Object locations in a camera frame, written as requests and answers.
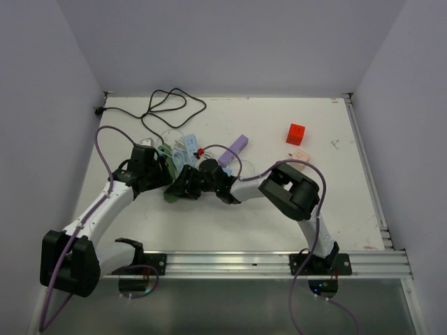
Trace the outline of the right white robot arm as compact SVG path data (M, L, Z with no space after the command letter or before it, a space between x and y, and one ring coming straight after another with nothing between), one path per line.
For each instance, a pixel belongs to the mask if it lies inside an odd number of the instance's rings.
M339 252L321 215L327 191L291 166L293 160L275 163L267 171L254 177L229 175L214 159L207 159L194 168L183 167L179 176L164 191L167 200L180 198L197 200L202 193L214 193L226 204L241 204L256 198L268 199L283 215L295 221L304 234L314 271L327 274L336 265Z

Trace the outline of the pink cube socket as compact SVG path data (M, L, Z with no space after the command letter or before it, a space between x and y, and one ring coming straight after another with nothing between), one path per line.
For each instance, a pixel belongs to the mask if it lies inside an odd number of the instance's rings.
M288 158L296 160L296 161L309 162L310 155L307 154L305 151L298 149L297 151L294 151L293 153L288 154ZM306 167L306 165L303 165L302 163L297 163L297 162L289 162L288 164L290 166L292 166L293 168L295 168L297 171L303 171Z

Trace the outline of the purple USB power strip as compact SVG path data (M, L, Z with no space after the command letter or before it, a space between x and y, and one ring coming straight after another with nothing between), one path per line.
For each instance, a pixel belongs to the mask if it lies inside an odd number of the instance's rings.
M226 168L249 143L249 138L245 135L239 136L231 146L229 151L225 151L217 160L220 166Z

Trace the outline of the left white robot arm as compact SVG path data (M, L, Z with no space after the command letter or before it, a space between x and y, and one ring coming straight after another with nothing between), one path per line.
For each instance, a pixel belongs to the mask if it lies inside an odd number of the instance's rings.
M41 249L40 282L80 297L88 297L100 278L125 269L130 274L145 266L142 243L118 238L103 250L97 246L118 215L141 193L171 184L165 156L154 147L137 144L130 159L111 174L100 195L62 231L49 231Z

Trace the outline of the blue power strip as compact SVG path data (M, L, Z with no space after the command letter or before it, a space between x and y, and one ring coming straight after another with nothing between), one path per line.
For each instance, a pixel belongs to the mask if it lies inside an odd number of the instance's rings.
M198 162L198 159L195 156L195 154L198 151L198 143L196 136L194 134L185 135L184 145L186 149L188 164L194 167Z

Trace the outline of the blue USB charger plug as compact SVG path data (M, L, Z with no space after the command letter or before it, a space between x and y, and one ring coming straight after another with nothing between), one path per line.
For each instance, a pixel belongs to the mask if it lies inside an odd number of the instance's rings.
M222 170L229 176L231 177L233 175L232 170L228 167L223 167Z

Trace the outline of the red cube socket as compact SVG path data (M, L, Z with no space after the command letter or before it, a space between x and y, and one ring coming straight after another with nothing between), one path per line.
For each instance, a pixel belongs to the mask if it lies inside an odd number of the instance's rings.
M300 146L305 136L305 127L291 124L286 137L286 143Z

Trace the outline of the green power strip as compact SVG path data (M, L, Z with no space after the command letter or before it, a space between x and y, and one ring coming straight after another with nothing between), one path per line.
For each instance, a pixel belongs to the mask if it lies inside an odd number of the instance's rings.
M169 171L169 175L171 178L171 183L173 183L176 178L177 178L177 168L175 167L175 164L173 162L173 153L172 153L172 149L171 147L164 143L164 144L160 144L157 147L158 152L160 153L161 156L163 156L166 160L166 164L168 166L168 171ZM178 201L178 197L176 197L175 195L172 195L171 193L168 193L167 190L164 191L163 193L163 199L167 202L167 203L174 203L176 201Z

